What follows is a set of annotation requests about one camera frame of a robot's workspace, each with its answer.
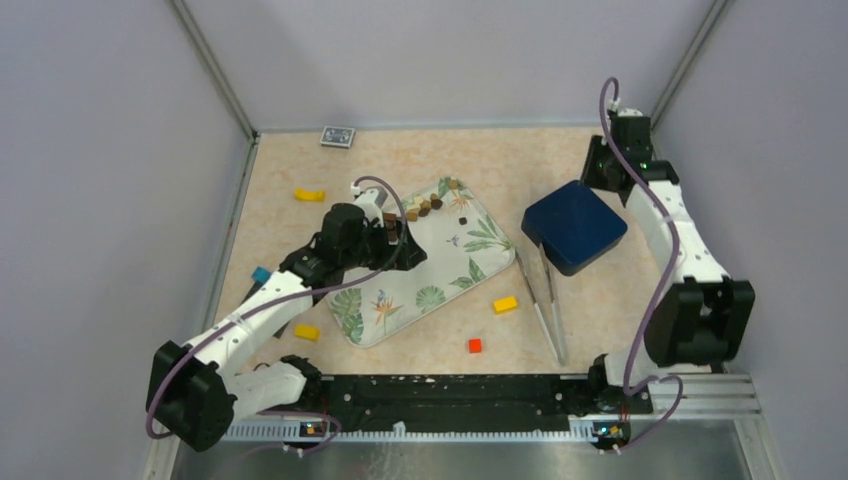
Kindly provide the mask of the clear plastic tongs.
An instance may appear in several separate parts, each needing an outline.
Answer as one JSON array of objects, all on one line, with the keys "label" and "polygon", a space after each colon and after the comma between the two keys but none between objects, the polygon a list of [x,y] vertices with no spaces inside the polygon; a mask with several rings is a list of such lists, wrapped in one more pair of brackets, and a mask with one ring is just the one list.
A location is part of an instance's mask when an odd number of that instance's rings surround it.
[{"label": "clear plastic tongs", "polygon": [[536,250],[537,261],[527,261],[522,249],[515,251],[515,261],[533,304],[552,355],[559,366],[567,364],[566,334],[559,308],[559,295],[554,278],[555,270],[546,255],[544,245]]}]

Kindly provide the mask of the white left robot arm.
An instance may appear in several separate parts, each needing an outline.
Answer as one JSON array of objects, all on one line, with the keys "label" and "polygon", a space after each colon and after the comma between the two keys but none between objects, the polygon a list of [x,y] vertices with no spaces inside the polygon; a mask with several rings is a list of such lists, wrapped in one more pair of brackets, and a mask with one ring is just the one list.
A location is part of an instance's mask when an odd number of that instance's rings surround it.
[{"label": "white left robot arm", "polygon": [[230,426],[270,407],[308,413],[319,404],[317,370],[289,356],[244,373],[242,366],[295,317],[327,294],[386,271],[410,271],[424,262],[403,211],[385,211],[387,199],[403,203],[388,185],[351,186],[352,201],[333,205],[320,230],[290,253],[278,269],[234,311],[194,338],[167,341],[154,353],[145,429],[155,440],[175,436],[196,452],[216,445]]}]

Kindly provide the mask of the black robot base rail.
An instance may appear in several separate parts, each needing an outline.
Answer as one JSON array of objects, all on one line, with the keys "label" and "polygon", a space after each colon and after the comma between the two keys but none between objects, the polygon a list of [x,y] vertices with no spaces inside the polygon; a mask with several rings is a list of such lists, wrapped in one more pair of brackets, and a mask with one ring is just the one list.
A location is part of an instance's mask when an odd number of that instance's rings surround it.
[{"label": "black robot base rail", "polygon": [[310,381],[290,405],[329,415],[345,433],[565,432],[591,415],[651,414],[647,391],[627,396],[584,375],[335,375]]}]

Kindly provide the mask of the dark blue box lid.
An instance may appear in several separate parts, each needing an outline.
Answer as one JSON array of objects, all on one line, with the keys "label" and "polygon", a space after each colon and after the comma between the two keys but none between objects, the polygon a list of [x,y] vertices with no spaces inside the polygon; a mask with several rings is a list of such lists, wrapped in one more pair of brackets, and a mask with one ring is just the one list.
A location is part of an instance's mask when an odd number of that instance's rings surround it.
[{"label": "dark blue box lid", "polygon": [[564,276],[574,276],[614,248],[626,222],[590,188],[573,180],[527,207],[522,232]]}]

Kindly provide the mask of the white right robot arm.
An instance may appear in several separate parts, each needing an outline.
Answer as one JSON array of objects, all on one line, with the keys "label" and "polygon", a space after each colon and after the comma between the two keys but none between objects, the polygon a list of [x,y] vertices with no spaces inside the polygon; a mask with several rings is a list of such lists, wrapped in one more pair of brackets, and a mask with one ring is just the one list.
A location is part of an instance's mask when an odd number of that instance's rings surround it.
[{"label": "white right robot arm", "polygon": [[676,366],[735,359],[756,294],[703,241],[676,170],[654,157],[650,118],[614,107],[603,116],[604,132],[590,141],[580,182],[619,196],[660,271],[633,344],[599,357],[604,374],[586,385],[589,404],[612,412],[626,400],[627,388],[660,379]]}]

